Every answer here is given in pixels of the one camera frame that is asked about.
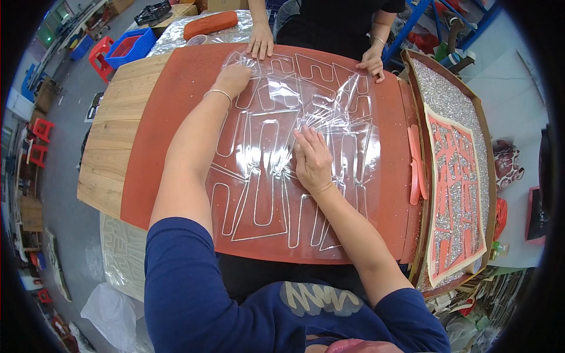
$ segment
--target red rubber mat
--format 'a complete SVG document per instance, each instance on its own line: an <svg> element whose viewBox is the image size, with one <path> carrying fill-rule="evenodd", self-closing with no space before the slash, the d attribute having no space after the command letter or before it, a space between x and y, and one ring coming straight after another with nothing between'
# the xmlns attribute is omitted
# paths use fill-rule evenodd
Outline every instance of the red rubber mat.
<svg viewBox="0 0 565 353"><path fill-rule="evenodd" d="M176 129L214 83L228 54L243 49L241 44L227 43L184 47L172 53L153 88L137 129L125 177L122 220L147 229L164 157ZM353 67L357 63L341 56L297 47L277 45L274 52L296 58L295 73L325 87L332 86L332 80L335 85L339 83L336 65L346 71L355 71ZM385 74L386 80L380 85L370 83L375 92L371 100L372 114L378 118L375 122L380 135L380 172L376 170L373 176L369 175L362 182L365 199L359 196L356 190L359 183L355 184L353 179L349 181L356 186L348 188L353 193L348 194L345 190L344 193L350 203L357 205L360 212L365 212L393 256L400 259L407 236L410 152L397 79L392 74ZM278 181L265 183L263 180L261 183L253 177L244 180L235 175L229 164L236 165L236 160L226 156L236 144L238 129L243 130L244 126L238 123L242 111L238 106L244 104L234 100L220 135L215 165L210 169L207 180L216 251L284 262L350 263L333 231L324 222L323 214L316 211L311 197L305 194L295 178L279 185ZM292 129L291 125L283 125L279 129ZM344 138L341 143L343 148L354 141ZM343 157L342 161L337 165L353 163L353 160Z"/></svg>

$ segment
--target roll of tape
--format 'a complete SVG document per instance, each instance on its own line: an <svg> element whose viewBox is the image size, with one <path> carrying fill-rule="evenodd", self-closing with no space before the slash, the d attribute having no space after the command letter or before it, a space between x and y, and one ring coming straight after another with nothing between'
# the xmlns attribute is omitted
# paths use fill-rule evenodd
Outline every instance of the roll of tape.
<svg viewBox="0 0 565 353"><path fill-rule="evenodd" d="M192 37L186 43L187 46L189 45L200 45L208 43L208 36L205 34L198 34L197 36Z"/></svg>
<svg viewBox="0 0 565 353"><path fill-rule="evenodd" d="M482 259L478 258L472 264L469 264L465 267L465 271L470 274L475 274L481 269Z"/></svg>

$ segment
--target wooden frame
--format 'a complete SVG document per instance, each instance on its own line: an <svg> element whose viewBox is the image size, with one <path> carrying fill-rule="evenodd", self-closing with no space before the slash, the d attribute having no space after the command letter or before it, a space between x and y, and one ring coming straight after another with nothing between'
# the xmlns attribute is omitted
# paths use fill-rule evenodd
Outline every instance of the wooden frame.
<svg viewBox="0 0 565 353"><path fill-rule="evenodd" d="M452 74L449 70L445 67L440 65L437 61L433 60L432 58L417 53L412 50L404 49L401 52L401 58L406 68L406 73L408 75L408 81L410 82L410 86L412 87L412 92L414 93L414 100L416 102L416 111L418 114L418 124L421 131L420 142L423 145L421 149L424 158L424 175L425 175L425 183L426 185L430 185L431 182L431 166L432 164L432 147L430 143L430 139L427 138L429 135L427 124L425 123L425 111L424 111L424 98L421 93L420 83L415 73L414 65L412 64L412 59L417 59L428 68L434 70L439 75L443 76L447 79L450 83L452 83L455 87L457 87L464 95L466 95L475 108L475 112L477 113L477 118L479 120L479 125L481 127L481 131L483 133L483 137L485 140L485 147L486 147L486 159L488 164L488 175L489 175L489 195L490 195L490 202L489 202L489 215L486 224L486 233L485 233L485 242L487 251L481 257L481 268L477 273L480 273L482 270L486 268L486 265L489 261L489 254L490 248L492 246L492 240L494 236L494 224L496 220L496 176L495 176L495 169L494 169L494 156L493 156L493 149L490 142L490 134L489 129L486 124L485 114L483 112L483 107L481 105L480 99L476 96L476 94L471 91L469 87L467 87L460 79L458 79L454 74ZM411 273L409 279L412 281L412 284L416 285L419 278L419 273L421 272L421 268L423 266L423 261L425 259L425 250L424 245L428 243L428 234L431 227L430 219L432 205L431 200L423 200L422 205L422 221L420 226L420 241L418 242L418 248L416 249L416 256L414 258L414 264L411 268ZM444 293L446 291L452 290L455 287L467 282L471 278L473 278L476 274L465 274L458 280L452 281L451 283L434 288L433 290L424 292L425 297L431 297L433 295L437 295L440 293Z"/></svg>

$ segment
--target bracelet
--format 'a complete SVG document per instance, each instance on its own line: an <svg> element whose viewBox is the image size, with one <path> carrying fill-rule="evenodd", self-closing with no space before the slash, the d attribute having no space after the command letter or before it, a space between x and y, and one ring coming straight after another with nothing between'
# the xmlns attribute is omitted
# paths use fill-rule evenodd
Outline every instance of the bracelet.
<svg viewBox="0 0 565 353"><path fill-rule="evenodd" d="M383 41L382 39L380 39L380 38L378 38L378 37L373 37L373 38L380 40L381 43L383 43L383 46L386 45L385 41Z"/></svg>
<svg viewBox="0 0 565 353"><path fill-rule="evenodd" d="M232 98L229 96L229 94L227 94L226 92L224 92L224 91L222 91L222 90L220 90L220 89L211 89L211 90L209 90L208 92L204 93L204 96L203 96L202 98L205 98L205 97L208 95L208 93L210 93L210 92L219 92L219 93L223 93L223 94L224 94L226 97L228 97L228 99L229 99L229 108L228 108L228 111L232 108Z"/></svg>

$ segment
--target woman's arm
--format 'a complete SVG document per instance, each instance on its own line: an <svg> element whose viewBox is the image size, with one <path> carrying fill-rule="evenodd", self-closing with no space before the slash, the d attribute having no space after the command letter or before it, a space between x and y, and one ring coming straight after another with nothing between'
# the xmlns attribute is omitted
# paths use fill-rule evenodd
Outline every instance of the woman's arm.
<svg viewBox="0 0 565 353"><path fill-rule="evenodd" d="M373 225L347 202L331 182L332 156L322 135L295 130L296 174L318 203L353 262L371 305L401 288L414 288L398 268Z"/></svg>
<svg viewBox="0 0 565 353"><path fill-rule="evenodd" d="M377 76L376 83L381 83L385 79L381 56L395 17L396 14L383 10L375 13L370 33L371 47L363 54L361 62L355 66L359 69L367 69L371 75Z"/></svg>
<svg viewBox="0 0 565 353"><path fill-rule="evenodd" d="M251 77L243 65L225 67L211 90L181 123L173 136L149 226L168 217L184 217L201 224L212 234L210 202L205 181L214 158L222 122L231 100L242 92Z"/></svg>
<svg viewBox="0 0 565 353"><path fill-rule="evenodd" d="M252 53L253 58L259 60L273 55L273 33L269 27L269 18L265 9L265 0L249 0L249 10L253 19L253 30L249 38L247 52Z"/></svg>

